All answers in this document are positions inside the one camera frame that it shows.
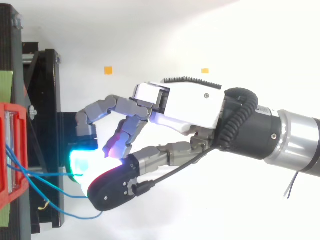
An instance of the silver metal cylinder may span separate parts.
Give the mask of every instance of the silver metal cylinder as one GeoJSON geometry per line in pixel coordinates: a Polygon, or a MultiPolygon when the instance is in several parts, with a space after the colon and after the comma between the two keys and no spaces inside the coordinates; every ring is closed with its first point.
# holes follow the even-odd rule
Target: silver metal cylinder
{"type": "Polygon", "coordinates": [[[311,117],[285,110],[279,110],[278,114],[282,125],[280,139],[273,153],[264,161],[297,172],[303,171],[313,160],[318,148],[318,124],[311,117]]]}

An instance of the black coiled cable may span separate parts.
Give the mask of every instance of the black coiled cable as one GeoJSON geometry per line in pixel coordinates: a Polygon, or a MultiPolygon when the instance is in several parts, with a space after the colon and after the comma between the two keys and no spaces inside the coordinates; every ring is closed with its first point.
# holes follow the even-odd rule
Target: black coiled cable
{"type": "Polygon", "coordinates": [[[250,118],[258,107],[258,97],[252,91],[244,88],[231,88],[226,90],[227,97],[238,99],[242,107],[230,118],[220,131],[217,145],[223,150],[230,148],[232,141],[237,137],[240,127],[250,118]]]}

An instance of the screw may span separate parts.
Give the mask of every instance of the screw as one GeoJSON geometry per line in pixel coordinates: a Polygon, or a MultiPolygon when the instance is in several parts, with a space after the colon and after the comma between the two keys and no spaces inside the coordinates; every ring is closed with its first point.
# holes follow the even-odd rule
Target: screw
{"type": "Polygon", "coordinates": [[[34,106],[30,106],[29,107],[29,116],[30,116],[30,119],[31,120],[34,120],[35,119],[35,116],[38,114],[37,110],[35,110],[35,107],[34,106]]]}
{"type": "Polygon", "coordinates": [[[61,56],[60,55],[55,56],[55,61],[57,64],[61,64],[61,56]]]}
{"type": "Polygon", "coordinates": [[[12,17],[12,26],[18,30],[21,30],[24,28],[21,18],[22,17],[20,14],[13,15],[13,17],[12,17]]]}

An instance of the red plastic crate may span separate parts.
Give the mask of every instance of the red plastic crate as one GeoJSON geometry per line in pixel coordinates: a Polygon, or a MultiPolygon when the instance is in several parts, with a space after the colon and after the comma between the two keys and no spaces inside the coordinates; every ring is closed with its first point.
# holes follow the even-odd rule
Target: red plastic crate
{"type": "Polygon", "coordinates": [[[9,193],[6,154],[5,112],[14,112],[13,142],[14,154],[25,168],[28,168],[27,111],[23,106],[0,103],[0,209],[20,197],[29,187],[28,180],[21,172],[15,171],[15,187],[9,193]]]}

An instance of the orange sticker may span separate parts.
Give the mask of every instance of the orange sticker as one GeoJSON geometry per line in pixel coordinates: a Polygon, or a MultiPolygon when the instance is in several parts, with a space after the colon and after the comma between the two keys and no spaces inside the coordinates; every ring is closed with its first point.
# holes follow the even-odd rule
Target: orange sticker
{"type": "Polygon", "coordinates": [[[202,74],[208,74],[209,73],[209,68],[202,68],[201,69],[202,74]]]}
{"type": "Polygon", "coordinates": [[[105,66],[104,67],[104,75],[111,75],[113,73],[112,66],[105,66]]]}

